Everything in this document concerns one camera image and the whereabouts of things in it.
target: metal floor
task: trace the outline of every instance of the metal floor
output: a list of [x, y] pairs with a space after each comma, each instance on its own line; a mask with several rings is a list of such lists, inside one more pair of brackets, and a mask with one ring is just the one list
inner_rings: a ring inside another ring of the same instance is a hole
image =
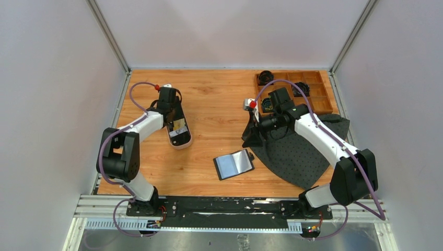
[[[333, 233], [340, 224], [324, 223], [321, 236]], [[153, 237], [144, 238], [127, 237], [116, 230], [94, 230], [84, 234], [88, 236], [86, 241], [90, 247], [104, 245], [119, 235], [110, 245], [100, 250], [381, 250], [376, 230], [371, 223], [348, 223], [340, 234], [313, 243], [292, 234], [160, 232]], [[83, 241], [79, 250], [90, 250]]]

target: black mounting plate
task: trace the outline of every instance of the black mounting plate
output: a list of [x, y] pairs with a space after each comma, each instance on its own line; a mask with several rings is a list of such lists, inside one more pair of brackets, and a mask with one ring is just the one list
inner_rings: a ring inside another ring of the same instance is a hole
[[[166, 208], [166, 217], [174, 217], [177, 215], [178, 201], [174, 198], [159, 198], [159, 208], [164, 206]], [[137, 202], [130, 202], [126, 209], [127, 216], [161, 216], [161, 210], [157, 210], [155, 214], [150, 214], [143, 207], [140, 207]]]
[[282, 217], [285, 219], [312, 219], [320, 220], [321, 214], [323, 214], [324, 220], [332, 219], [332, 211], [328, 205], [321, 206], [309, 212], [309, 215], [303, 215], [301, 210], [299, 210], [298, 203], [296, 200], [281, 200], [279, 202], [280, 211], [282, 212]]

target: metal frame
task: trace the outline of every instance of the metal frame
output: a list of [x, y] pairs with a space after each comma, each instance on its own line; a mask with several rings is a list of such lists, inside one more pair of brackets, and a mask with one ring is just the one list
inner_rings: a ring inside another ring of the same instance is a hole
[[369, 15], [372, 13], [375, 5], [378, 3], [378, 0], [369, 0], [366, 4], [365, 8], [363, 9], [362, 14], [358, 18], [357, 23], [355, 24], [354, 28], [351, 31], [351, 34], [347, 38], [345, 44], [343, 45], [342, 50], [340, 51], [339, 55], [335, 59], [334, 64], [332, 65], [330, 72], [335, 73], [337, 69], [339, 68], [340, 64], [343, 61], [343, 58], [346, 56], [348, 50], [352, 46], [352, 43], [354, 42], [355, 38], [357, 37], [358, 33], [360, 32], [361, 28], [365, 24], [366, 20], [368, 19]]
[[[118, 58], [122, 68], [126, 71], [126, 80], [122, 86], [120, 99], [116, 105], [114, 118], [112, 121], [112, 125], [115, 126], [118, 118], [120, 116], [121, 107], [123, 105], [123, 100], [125, 97], [125, 93], [127, 90], [127, 87], [129, 85], [129, 81], [132, 74], [132, 69], [128, 66], [123, 53], [121, 52], [120, 48], [117, 45], [117, 42], [115, 41], [114, 36], [112, 35], [105, 18], [103, 17], [102, 12], [100, 11], [100, 8], [95, 0], [86, 0], [88, 5], [91, 8], [92, 13], [94, 14], [95, 18], [97, 19], [97, 22], [99, 23], [104, 35], [109, 41], [109, 44], [114, 51], [116, 57]], [[342, 63], [344, 57], [346, 56], [347, 52], [351, 48], [355, 38], [357, 37], [358, 33], [360, 32], [361, 28], [363, 27], [364, 23], [367, 21], [369, 15], [373, 11], [375, 5], [377, 4], [378, 0], [368, 0], [368, 3], [366, 4], [362, 14], [360, 15], [356, 25], [354, 26], [352, 32], [350, 33], [349, 37], [347, 38], [345, 44], [343, 45], [340, 53], [338, 54], [333, 66], [330, 69], [314, 69], [314, 70], [329, 70], [329, 78], [331, 81], [331, 85], [334, 91], [334, 96], [337, 102], [337, 105], [339, 107], [340, 114], [344, 116], [345, 118], [348, 118], [347, 111], [345, 106], [342, 103], [341, 100], [341, 90], [339, 87], [339, 84], [337, 82], [335, 72], [339, 68], [340, 64]], [[354, 140], [352, 137], [352, 128], [349, 129], [348, 134], [348, 141], [352, 144], [354, 144]], [[98, 176], [96, 180], [96, 184], [99, 185], [100, 183], [100, 176]], [[112, 218], [113, 210], [116, 206], [116, 204], [124, 199], [128, 198], [128, 196], [105, 196], [105, 195], [92, 195], [92, 196], [80, 196], [80, 200], [78, 202], [76, 211], [74, 213], [74, 217], [67, 235], [67, 238], [65, 240], [65, 245], [63, 247], [63, 250], [65, 251], [77, 251], [81, 239], [84, 233], [85, 229], [93, 227], [94, 229], [108, 229], [114, 227], [110, 226], [109, 220]], [[288, 198], [269, 198], [266, 201], [258, 201], [258, 203], [268, 203], [269, 200], [288, 200]], [[371, 209], [376, 210], [376, 206], [372, 200], [360, 200], [360, 202], [364, 203], [365, 205], [369, 206]], [[119, 216], [119, 225], [128, 223], [125, 225], [125, 229], [127, 230], [138, 230], [139, 221], [143, 220], [159, 220], [159, 217], [131, 217], [126, 218], [126, 207], [127, 203], [123, 203], [119, 206], [117, 209], [117, 215]], [[340, 223], [344, 221], [345, 217], [345, 210], [342, 206], [331, 206], [334, 218], [332, 220], [325, 220], [325, 222], [336, 222]], [[348, 222], [359, 222], [359, 223], [372, 223], [374, 224], [378, 241], [380, 243], [380, 246], [382, 250], [398, 250], [397, 244], [395, 242], [395, 239], [393, 237], [391, 227], [389, 224], [389, 219], [386, 221], [381, 221], [380, 219], [373, 216], [370, 212], [363, 210], [359, 206], [355, 204], [351, 204], [348, 206], [349, 209], [349, 218]], [[291, 231], [291, 226], [297, 225], [298, 223], [312, 223], [317, 222], [317, 220], [288, 220], [288, 229], [285, 230], [279, 230], [281, 233], [289, 233]], [[223, 232], [223, 231], [229, 231], [229, 230], [222, 230], [222, 229], [161, 229], [161, 231], [215, 231], [215, 232]], [[248, 232], [251, 230], [247, 229], [234, 229], [231, 230], [234, 232]], [[266, 232], [272, 232], [272, 231], [265, 231], [265, 230], [253, 230], [254, 232], [260, 232], [260, 233], [266, 233]]]
[[[290, 71], [294, 70], [293, 67], [266, 67], [267, 70], [275, 71]], [[131, 70], [263, 70], [263, 67], [230, 67], [230, 66], [217, 66], [217, 67], [132, 67]], [[329, 71], [329, 67], [297, 67], [296, 70], [303, 71]]]
[[99, 24], [101, 30], [103, 31], [104, 35], [106, 36], [106, 39], [109, 42], [109, 45], [111, 46], [112, 50], [115, 53], [115, 56], [119, 60], [120, 65], [122, 66], [123, 70], [128, 74], [131, 69], [128, 66], [126, 59], [123, 56], [122, 51], [120, 50], [114, 36], [112, 35], [111, 30], [109, 29], [108, 24], [106, 23], [106, 20], [103, 17], [103, 14], [100, 10], [100, 7], [97, 4], [96, 0], [86, 0], [86, 2], [89, 5], [89, 8], [91, 8], [92, 14], [97, 20], [97, 23]]

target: perforated black mat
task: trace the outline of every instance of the perforated black mat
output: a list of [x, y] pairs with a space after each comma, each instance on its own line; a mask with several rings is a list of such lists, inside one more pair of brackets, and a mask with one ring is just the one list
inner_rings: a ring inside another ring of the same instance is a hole
[[[341, 138], [349, 130], [349, 120], [337, 114], [320, 115], [320, 120]], [[323, 155], [302, 136], [280, 128], [272, 132], [273, 140], [268, 133], [268, 140], [263, 147], [251, 147], [254, 154], [275, 175], [303, 189], [309, 189], [320, 178], [329, 166]]]

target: white sticker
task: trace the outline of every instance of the white sticker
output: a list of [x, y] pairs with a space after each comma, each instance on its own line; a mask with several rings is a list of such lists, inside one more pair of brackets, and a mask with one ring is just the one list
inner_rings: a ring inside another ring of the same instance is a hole
[[187, 127], [182, 127], [182, 128], [177, 129], [175, 131], [169, 132], [169, 137], [172, 138], [172, 137], [175, 137], [175, 136], [177, 136], [181, 133], [187, 132], [187, 131], [188, 131]]

